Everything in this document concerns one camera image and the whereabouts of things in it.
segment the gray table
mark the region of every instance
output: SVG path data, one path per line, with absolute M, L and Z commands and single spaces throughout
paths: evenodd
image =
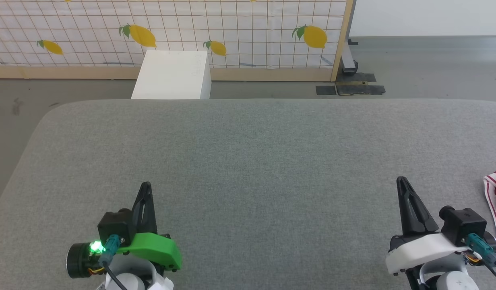
M 407 176 L 441 225 L 491 221 L 496 103 L 416 100 L 85 101 L 40 122 L 0 200 L 0 289 L 95 289 L 65 270 L 105 211 L 149 180 L 179 290 L 408 289 L 386 272 Z M 488 230 L 494 232 L 492 224 Z M 496 290 L 484 268 L 481 290 Z

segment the white wall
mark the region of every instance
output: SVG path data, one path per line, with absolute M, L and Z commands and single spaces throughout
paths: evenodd
M 496 0 L 357 0 L 350 36 L 496 35 Z

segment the white box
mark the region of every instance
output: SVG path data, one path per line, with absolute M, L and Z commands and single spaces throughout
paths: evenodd
M 209 99 L 207 52 L 147 51 L 132 99 Z

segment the yellow lemon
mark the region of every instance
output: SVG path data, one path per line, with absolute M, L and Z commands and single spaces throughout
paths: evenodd
M 125 26 L 119 27 L 119 35 L 121 35 L 121 32 L 123 32 L 127 38 L 130 38 L 131 34 L 135 42 L 142 46 L 157 47 L 153 33 L 142 26 L 126 24 Z
M 37 41 L 37 46 L 40 46 L 41 48 L 46 48 L 49 52 L 54 54 L 64 54 L 62 48 L 60 48 L 58 44 L 49 40 L 39 40 Z
M 297 27 L 294 28 L 291 36 L 294 36 L 294 33 L 296 33 L 298 39 L 303 35 L 305 43 L 311 48 L 325 48 L 325 44 L 327 43 L 327 33 L 316 26 L 304 25 Z
M 205 41 L 203 45 L 210 48 L 217 55 L 226 56 L 226 47 L 221 42 L 209 40 Z

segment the wooden frame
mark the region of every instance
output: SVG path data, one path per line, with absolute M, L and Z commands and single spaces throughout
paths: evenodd
M 333 69 L 211 68 L 213 81 L 335 81 L 341 63 L 353 0 L 346 0 Z M 0 79 L 137 79 L 140 67 L 0 66 Z

